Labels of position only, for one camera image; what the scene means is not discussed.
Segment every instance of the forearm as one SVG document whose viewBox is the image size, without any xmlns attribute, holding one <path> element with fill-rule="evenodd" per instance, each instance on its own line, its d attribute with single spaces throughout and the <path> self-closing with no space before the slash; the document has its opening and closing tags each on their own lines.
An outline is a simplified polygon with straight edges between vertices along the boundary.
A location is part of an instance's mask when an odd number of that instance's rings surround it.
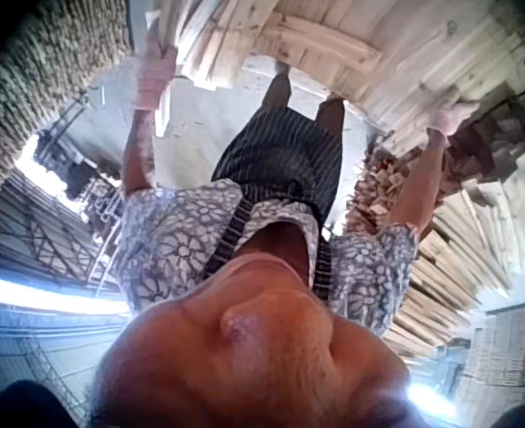
<svg viewBox="0 0 525 428">
<path fill-rule="evenodd" d="M 442 174 L 442 158 L 447 147 L 447 138 L 440 131 L 429 129 L 427 132 L 429 144 L 390 213 L 392 222 L 415 225 L 419 232 L 432 220 Z"/>
<path fill-rule="evenodd" d="M 154 111 L 135 111 L 126 149 L 123 153 L 121 175 L 126 197 L 135 191 L 152 188 L 154 113 Z"/>
</svg>

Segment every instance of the floral shirt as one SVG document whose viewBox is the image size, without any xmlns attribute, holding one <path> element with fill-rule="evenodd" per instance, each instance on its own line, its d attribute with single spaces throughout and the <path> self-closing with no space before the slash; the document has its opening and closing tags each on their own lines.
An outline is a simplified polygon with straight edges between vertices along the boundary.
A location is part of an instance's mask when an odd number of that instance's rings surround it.
<svg viewBox="0 0 525 428">
<path fill-rule="evenodd" d="M 241 187 L 229 179 L 194 189 L 143 190 L 129 197 L 118 266 L 119 281 L 133 311 L 145 310 L 158 300 L 181 299 L 202 286 L 203 270 L 241 199 Z M 278 221 L 292 222 L 303 231 L 312 287 L 320 230 L 303 203 L 270 200 L 255 204 L 234 251 L 258 230 Z M 382 334 L 410 284 L 418 250 L 416 230 L 392 225 L 375 236 L 333 235 L 329 244 L 332 288 L 326 304 Z"/>
</svg>

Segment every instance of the black pinstripe fabric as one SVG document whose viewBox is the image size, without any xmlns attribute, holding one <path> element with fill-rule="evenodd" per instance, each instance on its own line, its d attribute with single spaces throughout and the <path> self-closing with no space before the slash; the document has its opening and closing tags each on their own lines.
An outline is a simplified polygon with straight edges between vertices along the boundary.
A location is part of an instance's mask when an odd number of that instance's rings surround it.
<svg viewBox="0 0 525 428">
<path fill-rule="evenodd" d="M 294 110 L 257 113 L 225 150 L 212 177 L 241 185 L 243 197 L 203 277 L 213 275 L 233 257 L 258 202 L 306 203 L 321 228 L 340 182 L 341 154 L 341 138 Z M 327 300 L 332 285 L 331 270 L 329 243 L 320 236 L 313 291 L 322 300 Z"/>
</svg>

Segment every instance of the person's right hand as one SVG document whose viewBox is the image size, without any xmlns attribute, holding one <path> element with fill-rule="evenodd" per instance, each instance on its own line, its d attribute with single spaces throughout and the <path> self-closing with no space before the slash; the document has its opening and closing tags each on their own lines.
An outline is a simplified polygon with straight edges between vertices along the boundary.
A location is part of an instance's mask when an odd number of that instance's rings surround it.
<svg viewBox="0 0 525 428">
<path fill-rule="evenodd" d="M 136 110 L 157 110 L 161 95 L 175 76 L 177 49 L 171 45 L 161 49 L 158 27 L 159 20 L 156 20 L 147 32 L 145 52 L 137 75 Z"/>
<path fill-rule="evenodd" d="M 479 107 L 476 102 L 447 104 L 434 114 L 428 128 L 437 129 L 443 136 L 451 136 Z"/>
</svg>

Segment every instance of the leg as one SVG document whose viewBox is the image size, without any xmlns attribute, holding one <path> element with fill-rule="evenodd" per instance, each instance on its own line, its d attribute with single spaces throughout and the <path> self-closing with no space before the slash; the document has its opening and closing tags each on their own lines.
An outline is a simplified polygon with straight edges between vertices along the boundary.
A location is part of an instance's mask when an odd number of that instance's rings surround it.
<svg viewBox="0 0 525 428">
<path fill-rule="evenodd" d="M 343 133 L 343 120 L 345 119 L 345 106 L 343 99 L 337 95 L 330 95 L 323 103 L 319 104 L 316 115 L 316 124 L 325 132 L 341 138 Z"/>
<path fill-rule="evenodd" d="M 262 100 L 263 111 L 278 111 L 288 107 L 291 97 L 289 72 L 289 66 L 276 62 L 276 76 L 272 79 Z"/>
</svg>

